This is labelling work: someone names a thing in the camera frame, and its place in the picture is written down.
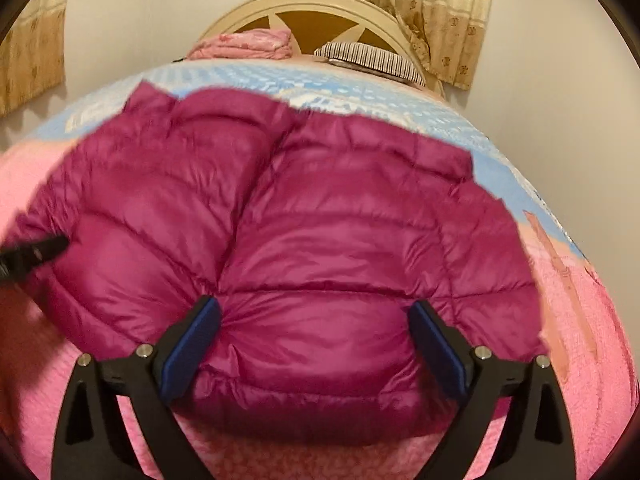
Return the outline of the folded pink blanket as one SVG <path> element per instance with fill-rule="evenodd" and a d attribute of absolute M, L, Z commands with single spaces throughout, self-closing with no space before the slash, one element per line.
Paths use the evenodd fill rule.
<path fill-rule="evenodd" d="M 293 55 L 291 37 L 288 29 L 268 28 L 219 34 L 200 40 L 186 55 L 186 59 L 285 60 Z"/>

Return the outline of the magenta puffer down jacket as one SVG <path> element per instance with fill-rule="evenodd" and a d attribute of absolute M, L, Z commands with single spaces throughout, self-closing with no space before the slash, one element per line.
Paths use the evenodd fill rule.
<path fill-rule="evenodd" d="M 139 84 L 6 240 L 55 234 L 68 248 L 24 291 L 99 359 L 218 300 L 184 408 L 247 437 L 364 445 L 444 428 L 454 406 L 414 350 L 416 300 L 501 359 L 544 352 L 518 226 L 471 154 L 366 116 Z"/>

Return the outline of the striped pillow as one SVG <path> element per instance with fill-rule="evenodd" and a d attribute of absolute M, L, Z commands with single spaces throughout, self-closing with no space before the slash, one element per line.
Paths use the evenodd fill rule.
<path fill-rule="evenodd" d="M 369 72 L 389 76 L 425 87 L 420 70 L 403 56 L 361 42 L 330 41 L 314 50 L 314 56 L 353 65 Z"/>

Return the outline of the beige side curtain left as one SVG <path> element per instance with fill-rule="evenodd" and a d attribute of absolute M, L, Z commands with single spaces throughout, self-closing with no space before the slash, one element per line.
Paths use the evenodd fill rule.
<path fill-rule="evenodd" d="M 1 116 L 65 81 L 67 0 L 29 0 L 1 44 Z"/>

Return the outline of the cream wooden headboard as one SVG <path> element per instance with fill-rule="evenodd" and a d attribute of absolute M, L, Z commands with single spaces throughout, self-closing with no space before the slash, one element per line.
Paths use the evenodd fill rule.
<path fill-rule="evenodd" d="M 426 88 L 444 96 L 427 73 L 396 18 L 366 0 L 250 0 L 218 18 L 203 37 L 252 28 L 289 29 L 296 55 L 311 55 L 329 41 L 362 42 L 394 52 L 424 77 Z"/>

